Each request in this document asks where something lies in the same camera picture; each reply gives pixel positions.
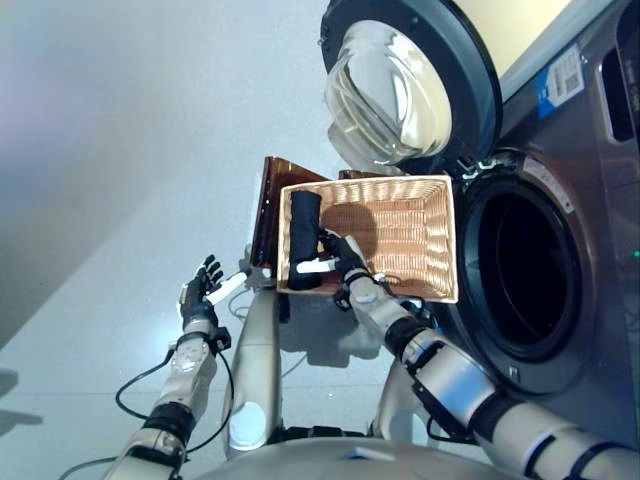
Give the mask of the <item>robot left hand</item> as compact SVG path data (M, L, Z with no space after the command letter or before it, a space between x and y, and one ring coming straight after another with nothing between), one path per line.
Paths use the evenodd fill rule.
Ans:
M219 261L208 255L196 268L191 280L180 291L177 303L183 332L187 333L203 324L211 332L219 325L215 306L225 300L248 279L248 271L240 270L224 278Z

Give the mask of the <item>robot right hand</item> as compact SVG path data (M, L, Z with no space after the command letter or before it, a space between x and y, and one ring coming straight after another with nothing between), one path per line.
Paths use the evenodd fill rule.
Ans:
M332 230L322 229L319 241L324 250L320 256L303 260L292 266L292 270L301 275L338 272L342 277L352 270L369 271L364 256L355 238L351 235L339 235Z

